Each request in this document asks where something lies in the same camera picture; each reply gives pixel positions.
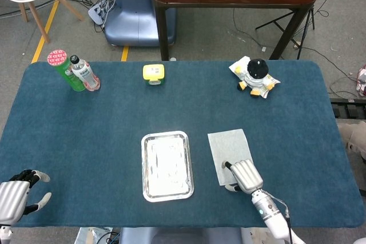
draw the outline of water bottle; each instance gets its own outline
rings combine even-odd
[[[83,59],[79,59],[76,55],[70,57],[72,63],[71,69],[89,91],[96,91],[101,86],[101,81],[93,73],[89,63]]]

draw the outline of table leg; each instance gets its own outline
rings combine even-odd
[[[269,59],[279,59],[281,57],[281,54],[284,52],[288,42],[291,40],[295,31],[304,20],[309,9],[310,7],[294,9],[295,13],[293,14],[290,22],[288,23],[284,33],[282,34]]]
[[[169,60],[168,30],[166,28],[165,8],[155,7],[156,25],[158,27],[160,55],[162,61]]]

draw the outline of silver tray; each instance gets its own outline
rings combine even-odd
[[[183,131],[148,134],[141,141],[142,188],[147,201],[188,198],[194,184],[188,137]]]

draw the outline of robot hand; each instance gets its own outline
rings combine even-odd
[[[242,190],[247,194],[251,194],[252,203],[257,208],[264,223],[276,239],[286,240],[290,244],[305,244],[305,242],[302,241],[291,229],[289,223],[290,216],[286,204],[277,199],[286,206],[287,221],[272,200],[272,198],[275,197],[262,190],[263,179],[250,159],[236,162],[234,165],[224,161],[222,163],[222,168],[225,167],[233,173],[236,181],[238,182],[238,185],[226,185],[225,188],[229,191]]]
[[[27,206],[30,189],[39,180],[49,182],[50,177],[36,170],[24,170],[0,184],[0,243],[10,243],[10,227],[16,224],[23,215],[38,211],[47,204],[51,193],[46,193],[36,204]]]

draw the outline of yellow floor line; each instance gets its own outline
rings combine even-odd
[[[56,0],[53,3],[50,16],[48,17],[48,20],[47,20],[47,23],[46,23],[46,26],[45,26],[46,33],[48,33],[48,31],[50,30],[50,27],[51,27],[53,18],[54,18],[55,14],[56,14],[56,10],[57,10],[58,4],[59,4],[58,0]],[[35,53],[34,53],[34,56],[33,56],[33,59],[32,59],[32,63],[36,63],[38,61],[38,58],[41,55],[41,51],[42,51],[42,48],[43,48],[43,45],[44,44],[45,44],[45,39],[43,38],[43,36],[41,36],[41,39],[39,40],[39,43],[38,43],[38,46],[37,46],[37,49],[35,50]]]
[[[129,46],[124,46],[121,61],[127,61]]]

